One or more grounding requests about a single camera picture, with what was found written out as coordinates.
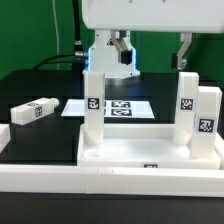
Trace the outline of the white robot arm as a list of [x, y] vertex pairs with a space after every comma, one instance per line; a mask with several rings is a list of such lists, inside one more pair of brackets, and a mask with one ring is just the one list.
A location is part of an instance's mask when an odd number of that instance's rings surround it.
[[224, 0], [82, 0], [82, 17], [95, 31], [88, 69], [127, 78], [139, 74], [132, 31], [179, 33], [183, 45], [172, 66], [182, 69], [195, 34], [224, 33]]

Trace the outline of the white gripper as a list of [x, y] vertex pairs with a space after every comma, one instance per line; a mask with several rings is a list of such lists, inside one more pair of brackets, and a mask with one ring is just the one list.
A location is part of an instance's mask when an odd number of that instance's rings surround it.
[[[177, 70], [187, 65], [194, 33], [224, 33], [224, 0], [82, 0], [82, 16], [89, 29], [183, 32], [171, 61]], [[111, 32], [121, 64], [132, 62], [126, 37], [126, 31]]]

